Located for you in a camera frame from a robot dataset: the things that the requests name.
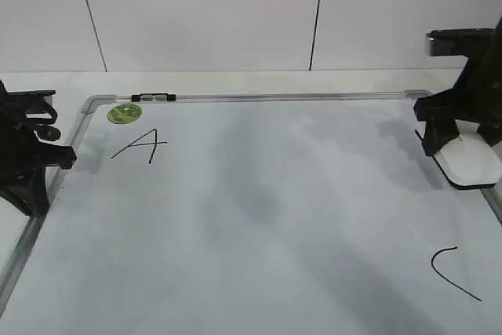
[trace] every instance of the black marker drawing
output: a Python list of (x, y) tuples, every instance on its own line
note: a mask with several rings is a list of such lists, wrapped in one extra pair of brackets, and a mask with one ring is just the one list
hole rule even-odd
[[(153, 143), (140, 143), (140, 144), (134, 144), (136, 143), (137, 141), (140, 141), (141, 139), (143, 139), (144, 137), (147, 137), (148, 135), (150, 135), (151, 133), (154, 133), (154, 137), (155, 137), (155, 141)], [(151, 155), (150, 155), (150, 159), (148, 160), (148, 163), (151, 164), (151, 160), (153, 160), (154, 158), (154, 155), (155, 155), (155, 151), (157, 151), (157, 145), (159, 144), (167, 144), (167, 141), (157, 141), (157, 129), (151, 129), (150, 131), (148, 131), (147, 133), (145, 133), (144, 135), (142, 135), (141, 137), (138, 137), (135, 141), (133, 141), (132, 143), (130, 144), (127, 144), (123, 149), (121, 149), (120, 151), (118, 151), (117, 153), (115, 153), (113, 156), (110, 157), (110, 160), (112, 160), (113, 158), (117, 157), (118, 155), (120, 155), (123, 151), (125, 151), (127, 148), (129, 147), (141, 147), (141, 146), (144, 146), (144, 145), (153, 145), (154, 146), (154, 149), (151, 151)]]
[(438, 271), (438, 269), (434, 266), (434, 260), (436, 259), (436, 257), (440, 254), (440, 253), (444, 253), (445, 251), (452, 251), (452, 250), (456, 250), (458, 249), (457, 246), (455, 247), (449, 247), (448, 249), (442, 249), (442, 250), (439, 250), (436, 254), (434, 254), (432, 256), (432, 259), (431, 259), (431, 266), (432, 266), (432, 269), (435, 271), (436, 274), (438, 274), (439, 276), (441, 276), (443, 279), (445, 279), (447, 282), (449, 282), (452, 286), (455, 286), (456, 288), (460, 289), (462, 292), (468, 294), (469, 296), (471, 296), (472, 298), (478, 300), (479, 302), (482, 302), (482, 300), (478, 297), (476, 297), (474, 294), (472, 294), (471, 292), (468, 292), (467, 290), (465, 290), (464, 288), (462, 288), (461, 286), (455, 284), (454, 282), (452, 282), (450, 279), (446, 278), (441, 272)]

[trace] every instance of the whiteboard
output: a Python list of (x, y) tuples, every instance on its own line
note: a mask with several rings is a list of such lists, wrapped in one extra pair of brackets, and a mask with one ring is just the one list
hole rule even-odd
[[(141, 104), (92, 116), (0, 333), (494, 334), (502, 231), (411, 100)], [(125, 146), (157, 129), (159, 144)], [(153, 133), (138, 141), (154, 141)], [(442, 280), (444, 275), (482, 299)]]

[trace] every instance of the white wall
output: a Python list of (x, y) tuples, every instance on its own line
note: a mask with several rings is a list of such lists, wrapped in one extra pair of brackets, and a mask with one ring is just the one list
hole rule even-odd
[(89, 0), (109, 71), (306, 70), (317, 0)]
[(502, 0), (322, 0), (314, 69), (461, 67), (430, 58), (433, 29), (495, 27)]
[[(109, 71), (307, 70), (318, 0), (89, 0)], [(0, 0), (0, 71), (102, 71), (84, 0)], [(313, 69), (461, 67), (437, 28), (493, 27), (502, 0), (322, 0)]]
[(0, 0), (0, 71), (102, 71), (84, 0)]

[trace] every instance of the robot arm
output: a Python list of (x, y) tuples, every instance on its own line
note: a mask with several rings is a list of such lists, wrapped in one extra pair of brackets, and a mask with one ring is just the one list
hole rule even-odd
[(55, 141), (61, 136), (51, 126), (57, 113), (45, 100), (53, 94), (54, 91), (8, 93), (0, 81), (0, 196), (28, 216), (43, 216), (49, 209), (45, 168), (70, 169), (76, 160), (72, 147), (39, 141)]
[[(425, 155), (433, 156), (459, 189), (489, 188), (502, 176), (491, 147), (502, 141), (502, 20), (496, 29), (432, 31), (429, 55), (468, 58), (452, 89), (420, 98), (414, 106)], [(460, 134), (457, 120), (478, 124)]]

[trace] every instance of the round sticker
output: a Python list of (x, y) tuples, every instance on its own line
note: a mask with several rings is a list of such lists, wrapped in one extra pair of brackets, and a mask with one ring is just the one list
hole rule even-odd
[(116, 125), (126, 125), (136, 121), (142, 113), (141, 107), (138, 105), (118, 105), (108, 112), (108, 120)]

